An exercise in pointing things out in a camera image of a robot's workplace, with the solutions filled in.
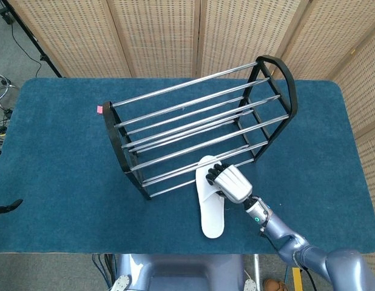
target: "blue table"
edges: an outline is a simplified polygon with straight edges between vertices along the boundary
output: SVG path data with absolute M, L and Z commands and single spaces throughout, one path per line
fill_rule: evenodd
M 183 81 L 25 83 L 0 156 L 0 205 L 24 202 L 0 215 L 0 252 L 274 252 L 241 205 L 226 203 L 225 231 L 208 239 L 194 185 L 146 201 L 122 173 L 97 105 Z M 211 80 L 183 97 L 241 82 Z M 296 81 L 296 87 L 297 116 L 260 160 L 241 170 L 254 194 L 311 243 L 373 252 L 375 215 L 340 89 L 328 81 Z

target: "gray floor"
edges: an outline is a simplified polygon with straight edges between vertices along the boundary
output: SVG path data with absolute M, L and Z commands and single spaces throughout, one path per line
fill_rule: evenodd
M 18 24 L 13 25 L 15 38 L 34 59 L 39 53 L 21 30 Z M 8 77 L 21 87 L 23 83 L 34 78 L 39 65 L 31 61 L 15 44 L 11 36 L 11 26 L 0 17 L 0 74 Z M 49 66 L 42 62 L 39 77 L 55 77 Z M 12 90 L 3 105 L 15 106 L 18 92 Z M 0 290 L 106 290 L 105 283 L 92 264 L 88 254 L 0 254 Z M 252 256 L 245 256 L 246 270 L 253 274 Z M 284 280 L 286 266 L 275 255 L 260 257 L 262 279 L 274 278 Z M 303 276 L 304 290 L 312 290 L 307 276 Z M 331 290 L 324 280 L 314 275 L 318 290 Z M 289 282 L 292 281 L 291 269 Z

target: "metal stand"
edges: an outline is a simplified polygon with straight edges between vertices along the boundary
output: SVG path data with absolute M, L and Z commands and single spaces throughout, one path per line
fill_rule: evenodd
M 8 93 L 10 88 L 18 89 L 17 86 L 11 84 L 11 81 L 5 76 L 0 75 L 0 100 Z M 4 108 L 0 103 L 0 109 L 3 110 L 5 117 L 11 118 L 12 110 Z
M 53 70 L 53 72 L 56 74 L 56 76 L 59 77 L 59 78 L 62 78 L 61 73 L 58 71 L 58 69 L 51 62 L 49 56 L 47 56 L 47 54 L 44 52 L 44 50 L 38 44 L 38 41 L 36 40 L 36 38 L 34 37 L 34 35 L 32 34 L 32 32 L 29 30 L 29 28 L 23 23 L 22 19 L 16 14 L 15 10 L 13 9 L 13 7 L 8 3 L 8 0 L 1 0 L 1 1 L 4 4 L 4 6 L 8 9 L 8 11 L 11 12 L 11 14 L 15 18 L 16 22 L 24 30 L 24 32 L 29 37 L 29 39 L 31 40 L 31 42 L 33 43 L 33 45 L 36 47 L 36 49 L 41 54 L 40 60 L 41 61 L 45 61 L 50 66 L 50 68 Z M 4 14 L 5 13 L 6 12 L 2 12 L 2 13 L 0 13 L 0 15 L 2 15 L 3 18 L 4 18 Z M 4 20 L 7 23 L 10 21 L 8 24 L 12 24 L 11 20 L 9 18 L 4 18 Z
M 265 62 L 270 64 L 276 65 L 279 70 L 283 73 L 287 87 L 288 87 L 288 98 L 286 95 L 282 93 L 279 86 L 277 85 L 274 78 L 271 76 Z M 180 104 L 174 105 L 172 107 L 168 107 L 162 110 L 158 110 L 156 112 L 148 113 L 145 115 L 141 115 L 135 118 L 132 118 L 127 121 L 122 121 L 117 113 L 117 107 L 130 104 L 132 102 L 137 102 L 140 100 L 152 98 L 154 96 L 162 95 L 164 93 L 168 93 L 171 91 L 185 88 L 187 86 L 191 86 L 194 84 L 198 84 L 204 82 L 206 80 L 216 78 L 219 76 L 224 76 L 230 73 L 234 73 L 240 70 L 252 68 L 251 75 L 246 84 L 239 85 L 230 89 L 222 90 L 210 95 L 202 96 L 197 99 L 193 99 L 191 101 L 182 102 Z M 262 73 L 264 78 L 257 79 L 258 74 Z M 269 88 L 272 90 L 272 96 L 252 102 L 250 100 L 251 90 L 254 86 L 259 84 L 268 84 Z M 186 109 L 189 106 L 197 105 L 199 103 L 214 100 L 219 96 L 228 95 L 232 92 L 236 92 L 238 90 L 244 90 L 243 94 L 237 98 L 232 98 L 226 101 L 218 102 L 213 105 L 200 108 L 198 110 L 194 110 L 185 114 L 180 114 L 174 116 L 172 118 L 165 117 L 162 121 L 157 121 L 155 123 L 151 123 L 145 125 L 144 127 L 139 127 L 136 129 L 128 130 L 127 127 L 131 127 L 132 124 L 135 124 L 140 121 L 147 121 L 151 118 L 158 118 L 163 116 L 167 113 L 174 112 L 180 109 Z M 170 123 L 176 121 L 182 121 L 183 119 L 191 119 L 198 115 L 199 113 L 208 112 L 213 109 L 220 109 L 221 107 L 225 107 L 226 105 L 238 102 L 238 107 L 230 110 L 225 110 L 218 114 L 214 114 L 205 118 L 198 118 L 196 121 L 188 122 L 184 125 L 174 127 L 172 129 L 168 129 L 162 131 L 160 133 L 147 136 L 145 138 L 138 138 L 137 140 L 133 140 L 132 136 L 136 133 L 142 133 L 145 130 L 155 129 L 157 127 L 161 127 L 163 125 L 170 125 Z M 269 120 L 264 121 L 260 115 L 258 114 L 257 108 L 264 105 L 264 104 L 273 104 L 277 103 L 281 107 L 281 110 L 284 114 L 271 118 Z M 290 71 L 288 70 L 287 66 L 278 58 L 274 58 L 271 56 L 260 56 L 257 58 L 256 62 L 251 64 L 242 65 L 240 67 L 226 70 L 220 73 L 216 73 L 210 76 L 206 76 L 204 78 L 195 79 L 189 82 L 185 82 L 179 85 L 175 85 L 172 87 L 168 87 L 162 90 L 158 90 L 152 93 L 148 93 L 145 95 L 137 96 L 135 98 L 131 98 L 128 100 L 124 100 L 121 102 L 117 102 L 112 104 L 111 102 L 106 102 L 103 105 L 103 116 L 105 119 L 107 131 L 109 134 L 110 141 L 112 143 L 112 147 L 115 151 L 115 154 L 118 158 L 119 164 L 123 170 L 123 172 L 127 175 L 127 177 L 131 180 L 131 182 L 136 186 L 136 188 L 143 194 L 144 197 L 147 199 L 151 199 L 157 195 L 162 193 L 169 192 L 171 190 L 179 189 L 188 184 L 192 184 L 195 182 L 194 179 L 188 180 L 183 183 L 179 183 L 173 187 L 166 188 L 164 190 L 157 191 L 155 193 L 149 193 L 147 188 L 151 185 L 156 183 L 175 178 L 181 176 L 183 174 L 193 172 L 199 167 L 206 166 L 213 162 L 217 162 L 220 160 L 228 159 L 244 152 L 250 152 L 251 158 L 244 160 L 242 162 L 236 163 L 235 166 L 241 166 L 247 164 L 249 162 L 256 161 L 263 152 L 268 148 L 268 146 L 276 139 L 279 133 L 286 127 L 286 125 L 290 122 L 290 120 L 294 117 L 297 113 L 297 96 L 296 96 L 296 88 L 294 85 L 294 80 L 291 76 Z M 248 118 L 252 115 L 252 119 L 254 120 L 254 125 L 249 125 L 245 128 L 242 127 L 242 118 Z M 161 147 L 166 145 L 171 145 L 175 142 L 178 142 L 178 145 L 181 144 L 189 144 L 189 141 L 192 141 L 191 137 L 208 133 L 211 131 L 215 131 L 216 129 L 225 128 L 228 124 L 235 124 L 236 126 L 233 129 L 237 128 L 237 131 L 232 130 L 227 134 L 221 134 L 217 138 L 212 138 L 205 142 L 199 142 L 198 144 L 190 145 L 186 148 L 181 150 L 170 152 L 166 155 L 159 156 L 156 158 L 151 158 L 150 160 L 144 162 L 138 162 L 138 157 L 141 159 L 145 159 L 147 151 L 154 150 L 153 153 L 158 153 Z M 251 133 L 254 130 L 260 130 L 263 136 L 263 139 L 260 142 L 251 143 L 249 138 L 247 137 L 247 133 Z M 177 169 L 168 170 L 160 175 L 151 176 L 150 178 L 143 178 L 142 170 L 153 165 L 157 165 L 157 167 L 162 168 L 164 165 L 163 163 L 166 161 L 173 161 L 175 162 L 175 158 L 187 155 L 188 153 L 202 150 L 206 147 L 213 146 L 215 144 L 220 144 L 221 142 L 227 142 L 230 146 L 232 146 L 232 142 L 230 139 L 236 138 L 241 136 L 244 139 L 245 145 L 241 147 L 231 147 L 230 150 L 222 153 L 218 153 L 215 155 L 216 159 L 212 160 L 207 163 L 203 163 L 198 165 L 198 161 L 192 164 L 185 165 L 183 167 L 179 167 Z M 208 152 L 203 151 L 202 156 L 207 155 Z
M 254 254 L 254 274 L 255 274 L 256 291 L 260 291 L 259 255 L 256 253 Z

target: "yellow sticker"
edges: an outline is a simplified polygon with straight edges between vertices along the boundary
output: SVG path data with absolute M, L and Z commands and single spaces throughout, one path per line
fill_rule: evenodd
M 292 277 L 294 278 L 294 290 L 302 291 L 301 270 L 299 268 L 292 268 Z

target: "black frame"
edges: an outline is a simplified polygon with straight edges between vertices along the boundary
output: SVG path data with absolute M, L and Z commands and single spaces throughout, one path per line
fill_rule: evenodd
M 275 79 L 270 74 L 269 69 L 267 68 L 265 62 L 275 65 L 282 72 L 283 76 L 285 77 L 287 86 L 288 86 L 289 102 L 288 100 L 284 98 L 282 91 L 277 85 Z M 289 117 L 281 121 L 281 123 L 277 126 L 277 128 L 274 130 L 274 132 L 271 135 L 268 133 L 265 127 L 260 128 L 268 143 L 266 145 L 263 145 L 257 153 L 251 150 L 251 155 L 254 158 L 253 162 L 255 162 L 266 151 L 269 145 L 276 139 L 276 137 L 278 137 L 278 135 L 288 125 L 290 120 L 293 119 L 293 117 L 296 115 L 298 111 L 296 86 L 295 86 L 292 74 L 287 68 L 287 66 L 285 65 L 285 63 L 279 58 L 268 56 L 268 55 L 259 56 L 256 59 L 256 63 L 257 65 L 253 67 L 252 72 L 249 76 L 248 82 L 256 81 L 258 74 L 262 72 L 266 78 L 269 78 L 268 83 L 272 91 L 276 95 L 280 95 L 279 101 Z M 252 91 L 252 87 L 248 87 L 244 90 L 243 92 L 244 98 L 240 101 L 238 105 L 239 107 L 252 103 L 249 98 L 251 91 Z M 260 119 L 256 110 L 252 110 L 252 115 L 254 116 L 258 124 L 262 123 L 262 120 Z M 127 131 L 124 127 L 119 127 L 118 129 L 115 127 L 116 124 L 121 123 L 121 119 L 118 116 L 111 102 L 105 102 L 103 104 L 103 116 L 104 116 L 104 120 L 106 123 L 106 128 L 107 128 L 107 132 L 109 135 L 109 139 L 112 143 L 113 150 L 116 154 L 116 157 L 118 159 L 121 169 L 130 179 L 130 181 L 135 185 L 135 187 L 140 191 L 140 193 L 146 199 L 150 200 L 151 199 L 150 195 L 148 194 L 146 189 L 142 186 L 143 177 L 141 175 L 141 172 L 131 171 L 131 168 L 129 165 L 130 162 L 133 164 L 133 166 L 136 166 L 138 164 L 137 155 L 135 153 L 127 152 L 127 154 L 129 155 L 129 160 L 128 160 L 126 157 L 126 154 L 124 153 L 124 150 L 122 149 L 121 137 L 126 143 L 132 142 L 132 141 L 130 137 L 128 136 Z M 240 122 L 238 119 L 239 118 L 235 119 L 234 121 L 236 125 L 238 126 L 238 128 L 241 130 L 243 128 L 240 125 Z M 251 143 L 249 142 L 245 134 L 243 134 L 242 137 L 244 138 L 245 142 L 248 145 L 251 145 Z

